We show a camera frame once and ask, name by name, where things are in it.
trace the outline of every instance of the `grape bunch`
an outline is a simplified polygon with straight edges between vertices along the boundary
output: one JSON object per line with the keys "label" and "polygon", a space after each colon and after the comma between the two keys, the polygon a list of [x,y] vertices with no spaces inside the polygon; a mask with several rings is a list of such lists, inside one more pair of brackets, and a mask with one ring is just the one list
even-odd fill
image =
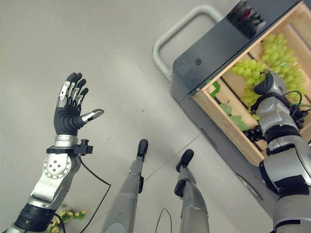
{"label": "grape bunch", "polygon": [[259,140],[264,139],[259,125],[255,126],[252,130],[243,131],[243,133],[251,142],[258,142]]}
{"label": "grape bunch", "polygon": [[256,103],[257,99],[260,97],[260,95],[256,94],[251,88],[246,87],[243,90],[243,97],[241,100],[246,103],[248,107],[252,106],[254,103]]}
{"label": "grape bunch", "polygon": [[263,62],[257,62],[254,59],[243,59],[241,62],[234,64],[230,71],[236,75],[242,76],[246,86],[252,87],[264,80],[264,76],[260,75],[260,72],[265,68],[266,64]]}
{"label": "grape bunch", "polygon": [[251,87],[264,81],[265,75],[260,74],[260,72],[265,68],[266,64],[263,62],[257,62],[254,59],[243,59],[241,62],[234,64],[230,69],[232,73],[242,76],[245,80],[247,88],[244,89],[241,100],[246,103],[248,107],[252,106],[260,96],[252,91]]}
{"label": "grape bunch", "polygon": [[[302,95],[306,94],[303,83],[306,77],[300,71],[300,64],[294,51],[287,47],[287,39],[283,34],[269,34],[262,42],[263,53],[261,60],[265,62],[274,72],[283,78],[287,85],[287,90],[297,90]],[[299,101],[298,93],[290,93],[289,97],[294,101]]]}
{"label": "grape bunch", "polygon": [[291,112],[292,118],[294,119],[294,121],[296,123],[297,128],[301,130],[303,128],[303,123],[305,122],[303,117],[308,115],[308,111],[307,110],[300,110],[300,108],[298,108],[298,110],[293,115],[293,112],[295,111],[296,106],[297,105],[293,104],[290,107],[290,112]]}

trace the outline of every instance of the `robotic arm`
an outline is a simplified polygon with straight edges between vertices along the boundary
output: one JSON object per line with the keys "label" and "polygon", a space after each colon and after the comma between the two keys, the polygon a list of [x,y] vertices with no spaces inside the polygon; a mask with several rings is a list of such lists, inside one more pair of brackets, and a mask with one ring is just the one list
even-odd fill
{"label": "robotic arm", "polygon": [[72,73],[64,82],[59,93],[54,115],[56,138],[54,145],[47,149],[42,175],[7,233],[44,232],[56,210],[63,202],[74,174],[80,168],[78,156],[92,153],[88,140],[78,145],[78,130],[89,121],[101,116],[104,111],[94,110],[80,116],[81,105],[88,89],[81,73]]}
{"label": "robotic arm", "polygon": [[279,196],[272,232],[311,232],[311,149],[291,117],[286,84],[269,70],[254,91],[262,96],[251,110],[260,117],[268,143],[268,157],[259,169],[267,187]]}

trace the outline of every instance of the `green leaf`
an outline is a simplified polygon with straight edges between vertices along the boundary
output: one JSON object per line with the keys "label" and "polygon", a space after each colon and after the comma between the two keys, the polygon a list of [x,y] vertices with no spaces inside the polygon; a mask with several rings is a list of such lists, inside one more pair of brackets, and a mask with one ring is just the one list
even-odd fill
{"label": "green leaf", "polygon": [[238,122],[238,121],[241,121],[241,120],[242,120],[242,116],[234,116],[234,115],[231,115],[231,116],[230,116],[230,119],[231,119],[233,122]]}
{"label": "green leaf", "polygon": [[212,84],[215,88],[215,90],[213,90],[211,93],[210,93],[210,96],[214,99],[215,98],[215,95],[219,92],[220,90],[220,85],[217,81],[213,82]]}
{"label": "green leaf", "polygon": [[219,104],[219,106],[221,107],[221,109],[222,109],[228,116],[231,115],[231,110],[232,110],[231,106],[228,106],[228,105],[225,104],[225,103],[221,103],[221,104]]}
{"label": "green leaf", "polygon": [[230,119],[241,131],[249,130],[249,127],[246,125],[246,123],[241,120],[242,116],[230,116]]}

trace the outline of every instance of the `wooden box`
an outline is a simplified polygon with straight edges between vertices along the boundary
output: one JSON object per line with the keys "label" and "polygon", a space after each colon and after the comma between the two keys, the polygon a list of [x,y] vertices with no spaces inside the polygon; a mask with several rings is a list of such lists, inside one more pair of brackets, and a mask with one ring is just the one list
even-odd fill
{"label": "wooden box", "polygon": [[[307,93],[303,96],[302,103],[311,104],[311,12],[303,2],[299,2],[294,8],[286,13],[265,34],[249,46],[237,59],[223,69],[208,84],[199,90],[194,100],[213,119],[219,128],[227,135],[234,145],[241,151],[249,162],[258,166],[259,162],[266,157],[267,144],[261,140],[252,143],[244,133],[231,121],[229,116],[220,108],[219,103],[211,97],[211,86],[215,81],[219,83],[220,91],[216,99],[221,103],[230,102],[233,115],[242,116],[242,120],[253,128],[258,122],[253,119],[246,105],[241,101],[245,81],[241,76],[232,74],[229,69],[243,59],[259,60],[261,55],[261,42],[270,33],[283,33],[288,40],[287,46],[295,51],[295,56],[301,65],[300,71],[306,76],[305,88]],[[304,117],[304,127],[300,130],[302,137],[311,139],[311,113]]]}

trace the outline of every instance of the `cart handle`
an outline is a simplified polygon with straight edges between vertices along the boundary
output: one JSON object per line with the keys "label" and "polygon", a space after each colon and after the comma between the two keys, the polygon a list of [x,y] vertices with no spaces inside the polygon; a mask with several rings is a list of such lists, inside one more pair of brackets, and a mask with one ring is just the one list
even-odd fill
{"label": "cart handle", "polygon": [[185,14],[180,20],[178,20],[166,33],[164,33],[154,44],[153,47],[153,60],[156,66],[163,73],[165,78],[171,82],[172,69],[168,66],[160,57],[160,49],[164,44],[166,44],[172,37],[174,37],[180,30],[182,30],[191,20],[200,14],[205,14],[210,17],[215,23],[218,23],[224,18],[224,16],[210,5],[196,6]]}

